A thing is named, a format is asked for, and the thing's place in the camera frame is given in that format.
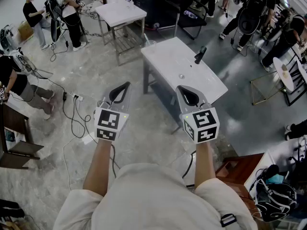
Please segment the person's left forearm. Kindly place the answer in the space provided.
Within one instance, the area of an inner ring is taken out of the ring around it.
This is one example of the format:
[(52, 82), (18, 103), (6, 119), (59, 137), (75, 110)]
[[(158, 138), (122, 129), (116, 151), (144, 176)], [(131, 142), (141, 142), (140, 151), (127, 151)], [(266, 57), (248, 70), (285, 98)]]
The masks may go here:
[(83, 189), (105, 196), (108, 189), (111, 141), (100, 139), (83, 183)]

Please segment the white washbasin table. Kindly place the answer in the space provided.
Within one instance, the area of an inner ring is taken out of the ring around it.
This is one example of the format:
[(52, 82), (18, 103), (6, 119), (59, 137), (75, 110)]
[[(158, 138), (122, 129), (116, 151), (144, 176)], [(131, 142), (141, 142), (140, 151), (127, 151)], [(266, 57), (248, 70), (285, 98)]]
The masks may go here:
[(143, 56), (143, 93), (151, 87), (169, 111), (177, 129), (182, 127), (180, 109), (176, 95), (179, 85), (190, 86), (204, 94), (208, 103), (213, 104), (227, 91), (219, 77), (203, 61), (195, 64), (195, 55), (185, 43), (174, 37), (156, 43), (156, 52), (141, 49)]

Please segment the white round table gold frame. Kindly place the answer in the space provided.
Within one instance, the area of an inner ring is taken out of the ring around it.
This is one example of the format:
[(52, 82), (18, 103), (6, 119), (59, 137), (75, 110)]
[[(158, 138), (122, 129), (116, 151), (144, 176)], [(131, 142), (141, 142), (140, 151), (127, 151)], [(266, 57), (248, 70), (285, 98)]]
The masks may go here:
[(294, 82), (287, 66), (278, 58), (273, 58), (275, 71), (250, 81), (252, 105), (263, 103), (279, 92), (292, 92)]

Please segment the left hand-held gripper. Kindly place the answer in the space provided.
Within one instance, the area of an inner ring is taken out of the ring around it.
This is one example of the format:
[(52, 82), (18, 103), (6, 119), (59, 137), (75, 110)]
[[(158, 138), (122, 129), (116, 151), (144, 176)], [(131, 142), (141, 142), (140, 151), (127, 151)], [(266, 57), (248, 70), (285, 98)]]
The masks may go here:
[(109, 98), (112, 106), (102, 101), (94, 111), (94, 134), (101, 140), (114, 142), (118, 140), (129, 118), (128, 108), (131, 96), (129, 81), (114, 88)]

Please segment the person's right forearm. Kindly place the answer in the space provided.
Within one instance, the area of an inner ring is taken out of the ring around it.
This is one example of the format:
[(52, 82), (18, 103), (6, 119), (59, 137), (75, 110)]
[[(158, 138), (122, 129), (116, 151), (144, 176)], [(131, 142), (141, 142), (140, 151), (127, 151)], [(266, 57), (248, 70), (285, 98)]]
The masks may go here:
[(195, 188), (203, 182), (215, 178), (213, 166), (212, 148), (209, 142), (197, 144), (196, 146), (196, 167), (195, 167)]

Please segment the dark wooden chair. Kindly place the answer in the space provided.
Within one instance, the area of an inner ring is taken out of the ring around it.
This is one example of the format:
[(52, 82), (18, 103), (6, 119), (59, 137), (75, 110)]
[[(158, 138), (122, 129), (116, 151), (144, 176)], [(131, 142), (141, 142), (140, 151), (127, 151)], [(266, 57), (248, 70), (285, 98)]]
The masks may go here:
[[(27, 116), (6, 104), (0, 104), (0, 168), (27, 170), (29, 168), (25, 164), (29, 160), (40, 159), (35, 154), (43, 146), (31, 142), (27, 121)], [(24, 135), (25, 140), (18, 141), (9, 149), (6, 143), (5, 129)]]

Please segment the person's white shirt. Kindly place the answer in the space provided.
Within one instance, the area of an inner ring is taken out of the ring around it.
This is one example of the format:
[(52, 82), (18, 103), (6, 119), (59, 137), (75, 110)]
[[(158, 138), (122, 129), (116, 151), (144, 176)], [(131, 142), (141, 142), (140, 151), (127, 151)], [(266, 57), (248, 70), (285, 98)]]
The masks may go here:
[(68, 194), (53, 230), (224, 230), (233, 214), (237, 230), (257, 230), (238, 194), (217, 178), (189, 191), (174, 170), (156, 164), (124, 166), (105, 196), (90, 190)]

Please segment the large black box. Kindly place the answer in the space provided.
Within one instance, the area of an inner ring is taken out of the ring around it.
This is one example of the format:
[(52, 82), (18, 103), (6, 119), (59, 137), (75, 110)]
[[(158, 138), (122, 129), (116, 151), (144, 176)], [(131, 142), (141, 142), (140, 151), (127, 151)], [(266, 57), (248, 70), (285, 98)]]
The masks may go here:
[(172, 11), (173, 7), (165, 0), (133, 0), (133, 2), (134, 5), (147, 12), (146, 29), (157, 30), (175, 24), (176, 13)]

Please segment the black office chair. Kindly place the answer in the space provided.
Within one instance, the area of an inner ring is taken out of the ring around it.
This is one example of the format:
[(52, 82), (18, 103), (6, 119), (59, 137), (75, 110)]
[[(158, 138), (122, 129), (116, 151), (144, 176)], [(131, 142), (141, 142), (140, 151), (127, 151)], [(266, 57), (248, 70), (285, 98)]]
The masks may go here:
[(208, 11), (207, 7), (198, 0), (165, 0), (165, 1), (173, 7), (172, 11), (176, 13), (176, 20), (173, 26), (160, 28), (160, 30), (173, 29), (174, 30), (173, 36), (175, 37), (177, 34), (177, 29), (181, 28), (192, 40), (196, 39), (200, 34), (201, 28), (207, 24), (205, 21), (206, 16), (197, 15), (198, 17), (197, 19), (192, 19), (184, 15), (184, 11), (185, 10), (191, 11), (190, 5), (192, 5), (193, 3), (200, 5), (201, 8), (204, 9), (205, 13), (207, 13)]

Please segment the reddish wooden cabinet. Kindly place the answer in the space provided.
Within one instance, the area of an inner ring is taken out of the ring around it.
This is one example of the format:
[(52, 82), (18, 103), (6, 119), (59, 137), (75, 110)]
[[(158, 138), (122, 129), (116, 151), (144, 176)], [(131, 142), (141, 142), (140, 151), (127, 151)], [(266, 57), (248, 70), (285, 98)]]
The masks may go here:
[(216, 177), (230, 186), (248, 209), (253, 209), (255, 203), (244, 183), (252, 175), (263, 155), (264, 153), (226, 158), (222, 166), (216, 171)]

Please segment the black bag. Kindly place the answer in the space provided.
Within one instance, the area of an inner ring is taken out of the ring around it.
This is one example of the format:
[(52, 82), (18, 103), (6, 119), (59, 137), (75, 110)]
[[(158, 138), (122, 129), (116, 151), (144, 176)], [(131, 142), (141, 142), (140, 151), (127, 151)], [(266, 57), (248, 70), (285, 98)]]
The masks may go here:
[(0, 218), (24, 218), (25, 213), (18, 203), (0, 199)]

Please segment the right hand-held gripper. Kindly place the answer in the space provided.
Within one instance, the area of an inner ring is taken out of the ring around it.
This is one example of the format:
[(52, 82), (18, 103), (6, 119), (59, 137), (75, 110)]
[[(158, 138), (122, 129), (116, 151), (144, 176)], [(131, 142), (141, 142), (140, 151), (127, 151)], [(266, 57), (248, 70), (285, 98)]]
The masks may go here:
[(216, 109), (201, 101), (202, 93), (198, 90), (179, 85), (176, 95), (181, 110), (183, 130), (194, 143), (203, 143), (217, 138), (220, 122)]

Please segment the clear plastic cup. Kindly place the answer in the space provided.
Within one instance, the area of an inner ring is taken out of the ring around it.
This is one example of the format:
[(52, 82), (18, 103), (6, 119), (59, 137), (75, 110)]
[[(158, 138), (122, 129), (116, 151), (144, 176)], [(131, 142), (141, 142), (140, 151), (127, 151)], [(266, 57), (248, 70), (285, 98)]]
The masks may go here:
[(146, 41), (145, 49), (150, 53), (155, 53), (156, 52), (156, 41), (154, 40)]

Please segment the white board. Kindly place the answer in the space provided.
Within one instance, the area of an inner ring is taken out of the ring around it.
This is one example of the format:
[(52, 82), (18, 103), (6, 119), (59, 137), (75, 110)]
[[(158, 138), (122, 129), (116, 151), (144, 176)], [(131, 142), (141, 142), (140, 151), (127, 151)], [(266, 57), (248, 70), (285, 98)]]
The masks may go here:
[(270, 153), (270, 151), (268, 150), (263, 154), (262, 158), (260, 159), (260, 161), (256, 165), (255, 169), (252, 171), (252, 173), (250, 174), (250, 176), (248, 177), (248, 179), (244, 183), (244, 186), (247, 189), (251, 198), (255, 197), (255, 185), (252, 189), (251, 189), (251, 186), (256, 181), (257, 177), (260, 176), (260, 174), (265, 169), (267, 169), (268, 167), (270, 167), (273, 164), (275, 164), (275, 160), (274, 160), (272, 154)]

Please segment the black frame side table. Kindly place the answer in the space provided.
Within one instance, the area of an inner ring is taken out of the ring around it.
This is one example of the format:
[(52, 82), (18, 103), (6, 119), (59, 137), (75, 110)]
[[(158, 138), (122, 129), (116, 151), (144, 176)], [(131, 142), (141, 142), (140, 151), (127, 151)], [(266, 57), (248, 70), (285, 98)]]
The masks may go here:
[(293, 83), (293, 90), (286, 87), (283, 91), (287, 106), (293, 105), (307, 93), (307, 64), (302, 64), (302, 61), (297, 59), (289, 69), (289, 73), (290, 80)]

